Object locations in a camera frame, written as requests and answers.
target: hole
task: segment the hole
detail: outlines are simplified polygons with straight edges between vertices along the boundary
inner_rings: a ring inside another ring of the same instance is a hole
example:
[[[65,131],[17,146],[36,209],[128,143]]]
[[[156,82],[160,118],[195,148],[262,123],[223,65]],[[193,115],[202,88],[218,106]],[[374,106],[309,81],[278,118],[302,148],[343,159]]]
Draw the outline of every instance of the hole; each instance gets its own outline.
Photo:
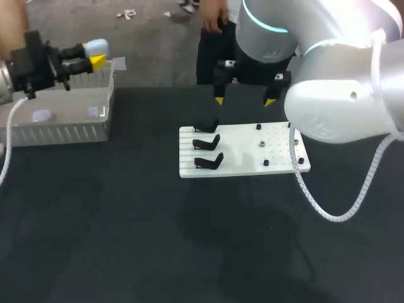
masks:
[[[356,100],[356,99],[358,99],[358,94],[357,94],[356,92],[352,92],[352,93],[350,94],[350,97],[351,97],[351,99]]]

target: debris on floor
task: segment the debris on floor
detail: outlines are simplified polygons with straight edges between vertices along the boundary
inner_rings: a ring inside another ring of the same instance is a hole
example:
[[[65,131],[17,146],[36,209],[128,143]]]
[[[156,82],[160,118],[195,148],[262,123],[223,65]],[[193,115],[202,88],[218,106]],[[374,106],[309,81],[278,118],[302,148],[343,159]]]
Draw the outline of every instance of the debris on floor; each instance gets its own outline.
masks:
[[[136,15],[136,12],[134,9],[125,9],[123,13],[119,13],[118,15],[116,15],[116,17],[121,18],[121,17],[125,16],[125,19],[130,20],[131,17],[133,17],[134,15]]]

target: person's hand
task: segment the person's hand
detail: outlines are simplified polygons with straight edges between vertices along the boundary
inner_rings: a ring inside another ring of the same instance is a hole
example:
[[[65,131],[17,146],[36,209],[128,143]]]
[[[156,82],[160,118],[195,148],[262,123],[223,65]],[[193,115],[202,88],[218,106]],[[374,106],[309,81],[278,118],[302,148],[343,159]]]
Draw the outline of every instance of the person's hand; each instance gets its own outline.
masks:
[[[203,26],[213,33],[222,33],[219,29],[217,20],[220,17],[223,24],[227,24],[228,12],[226,0],[201,0],[201,12],[203,18]]]

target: person's leg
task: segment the person's leg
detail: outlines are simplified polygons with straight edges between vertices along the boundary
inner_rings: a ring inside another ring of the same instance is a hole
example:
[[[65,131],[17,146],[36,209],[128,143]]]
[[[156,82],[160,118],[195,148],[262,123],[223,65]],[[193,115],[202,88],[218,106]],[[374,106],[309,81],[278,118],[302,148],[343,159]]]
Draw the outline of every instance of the person's leg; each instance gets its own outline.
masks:
[[[218,60],[234,60],[234,36],[235,24],[228,22],[227,25],[219,23],[223,34],[201,30],[201,40],[198,47],[196,60],[196,84],[212,85],[213,74]]]

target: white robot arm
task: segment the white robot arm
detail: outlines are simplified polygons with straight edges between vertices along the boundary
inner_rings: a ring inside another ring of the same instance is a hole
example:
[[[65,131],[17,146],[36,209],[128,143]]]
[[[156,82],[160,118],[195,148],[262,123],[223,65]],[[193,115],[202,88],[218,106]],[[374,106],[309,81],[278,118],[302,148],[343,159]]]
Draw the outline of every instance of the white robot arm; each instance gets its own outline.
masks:
[[[237,43],[261,62],[299,46],[286,115],[308,137],[346,143],[404,131],[402,31],[388,0],[242,0]]]

